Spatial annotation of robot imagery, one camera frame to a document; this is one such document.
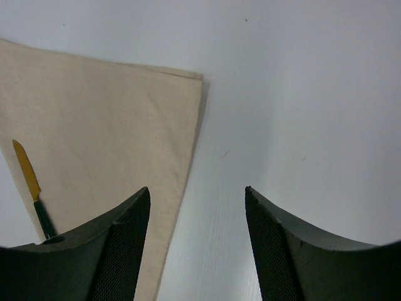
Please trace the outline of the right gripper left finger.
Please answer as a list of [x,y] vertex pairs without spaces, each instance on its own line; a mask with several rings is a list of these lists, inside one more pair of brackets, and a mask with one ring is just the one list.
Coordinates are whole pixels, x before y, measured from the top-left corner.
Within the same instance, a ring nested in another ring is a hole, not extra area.
[[150,193],[39,245],[1,248],[1,300],[133,300]]

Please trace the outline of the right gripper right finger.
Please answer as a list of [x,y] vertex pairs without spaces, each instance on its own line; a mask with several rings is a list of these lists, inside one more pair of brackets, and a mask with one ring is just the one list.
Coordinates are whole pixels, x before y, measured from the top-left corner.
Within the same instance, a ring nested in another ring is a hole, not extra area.
[[245,209],[263,300],[400,300],[400,242],[335,235],[250,186]]

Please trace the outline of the gold knife black handle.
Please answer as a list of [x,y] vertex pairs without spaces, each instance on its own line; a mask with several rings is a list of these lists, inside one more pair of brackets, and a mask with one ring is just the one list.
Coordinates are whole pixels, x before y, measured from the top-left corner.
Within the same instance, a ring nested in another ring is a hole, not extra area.
[[24,147],[16,140],[12,140],[13,148],[23,173],[24,180],[28,187],[29,193],[33,200],[34,210],[39,220],[39,224],[43,231],[44,237],[48,240],[57,235],[56,229],[53,226],[51,218],[43,204],[40,194],[41,188],[38,184],[36,174],[34,173],[33,167],[29,161]]

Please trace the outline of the beige cloth napkin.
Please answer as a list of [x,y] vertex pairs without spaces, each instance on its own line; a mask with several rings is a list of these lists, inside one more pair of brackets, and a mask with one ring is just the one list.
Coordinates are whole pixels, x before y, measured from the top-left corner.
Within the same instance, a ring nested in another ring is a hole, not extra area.
[[1,41],[1,151],[36,229],[13,142],[26,151],[59,233],[142,187],[150,219],[135,292],[154,300],[191,168],[203,77]]

